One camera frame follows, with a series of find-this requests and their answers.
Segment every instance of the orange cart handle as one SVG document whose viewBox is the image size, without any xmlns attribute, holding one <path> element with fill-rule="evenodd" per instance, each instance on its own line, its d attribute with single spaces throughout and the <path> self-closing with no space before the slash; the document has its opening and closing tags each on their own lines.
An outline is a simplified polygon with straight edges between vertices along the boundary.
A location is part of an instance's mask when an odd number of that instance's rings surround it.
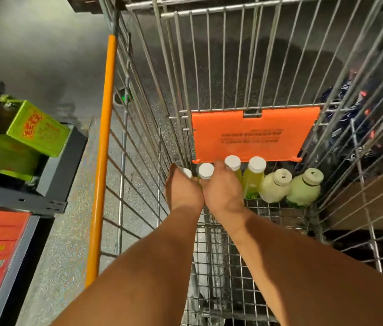
<svg viewBox="0 0 383 326">
<path fill-rule="evenodd" d="M 92 284 L 99 274 L 101 257 L 101 236 L 104 215 L 105 184 L 107 176 L 108 139 L 112 120 L 113 81 L 116 65 L 117 39 L 108 37 L 107 62 L 105 65 L 104 95 L 102 98 L 101 128 L 99 130 L 98 160 L 95 177 L 95 197 L 90 225 L 89 254 L 87 261 L 86 287 Z"/>
</svg>

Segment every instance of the orange plastic flap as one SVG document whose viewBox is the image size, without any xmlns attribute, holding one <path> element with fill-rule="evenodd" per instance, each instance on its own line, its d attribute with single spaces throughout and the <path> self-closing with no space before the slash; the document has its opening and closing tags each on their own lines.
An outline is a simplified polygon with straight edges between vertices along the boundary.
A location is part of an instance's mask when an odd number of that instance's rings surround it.
<svg viewBox="0 0 383 326">
<path fill-rule="evenodd" d="M 260 156 L 266 161 L 298 162 L 298 152 L 319 114 L 319 106 L 264 109 L 261 117 L 244 111 L 192 113 L 196 160 L 213 163 L 234 154 L 242 162 Z"/>
</svg>

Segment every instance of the red label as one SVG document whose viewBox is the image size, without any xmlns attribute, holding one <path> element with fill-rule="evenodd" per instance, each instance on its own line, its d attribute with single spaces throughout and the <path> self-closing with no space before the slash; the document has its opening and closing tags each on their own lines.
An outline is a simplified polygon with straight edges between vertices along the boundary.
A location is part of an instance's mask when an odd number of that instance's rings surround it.
<svg viewBox="0 0 383 326">
<path fill-rule="evenodd" d="M 22 135 L 28 138 L 33 138 L 37 124 L 42 120 L 42 115 L 33 113 L 24 125 Z"/>
</svg>

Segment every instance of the plastic bottle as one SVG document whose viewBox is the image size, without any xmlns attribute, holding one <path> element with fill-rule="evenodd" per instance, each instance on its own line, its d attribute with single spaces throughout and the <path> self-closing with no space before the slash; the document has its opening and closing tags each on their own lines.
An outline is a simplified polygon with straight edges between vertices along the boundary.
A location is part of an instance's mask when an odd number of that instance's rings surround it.
<svg viewBox="0 0 383 326">
<path fill-rule="evenodd" d="M 268 203 L 281 201 L 290 191 L 292 179 L 291 173 L 284 168 L 268 174 L 259 186 L 260 197 Z"/>
<path fill-rule="evenodd" d="M 182 169 L 182 172 L 183 172 L 188 178 L 192 178 L 192 177 L 193 177 L 193 173 L 192 173 L 191 170 L 189 170 L 188 168 L 183 168 L 183 169 Z"/>
<path fill-rule="evenodd" d="M 235 173 L 235 176 L 241 183 L 241 160 L 237 156 L 227 156 L 224 160 L 224 163 L 232 169 Z"/>
<path fill-rule="evenodd" d="M 316 168 L 308 168 L 306 171 L 294 177 L 291 181 L 291 190 L 286 196 L 288 203 L 297 208 L 308 207 L 319 196 L 324 178 L 323 173 Z"/>
<path fill-rule="evenodd" d="M 265 160 L 259 156 L 254 156 L 250 159 L 242 180 L 243 196 L 245 199 L 256 199 L 258 197 L 259 185 L 264 178 L 266 166 Z"/>
<path fill-rule="evenodd" d="M 210 163 L 203 163 L 198 169 L 199 178 L 209 180 L 214 172 L 214 166 Z"/>
</svg>

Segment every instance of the green box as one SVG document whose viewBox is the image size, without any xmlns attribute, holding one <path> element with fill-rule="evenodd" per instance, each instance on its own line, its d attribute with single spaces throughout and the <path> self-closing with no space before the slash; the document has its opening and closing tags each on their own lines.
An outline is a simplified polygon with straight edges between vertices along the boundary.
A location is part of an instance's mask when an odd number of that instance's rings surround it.
<svg viewBox="0 0 383 326">
<path fill-rule="evenodd" d="M 70 129 L 29 101 L 4 98 L 19 110 L 6 134 L 34 148 L 42 154 L 56 158 L 68 139 Z"/>
<path fill-rule="evenodd" d="M 13 138 L 0 134 L 0 173 L 31 182 L 41 154 Z"/>
</svg>

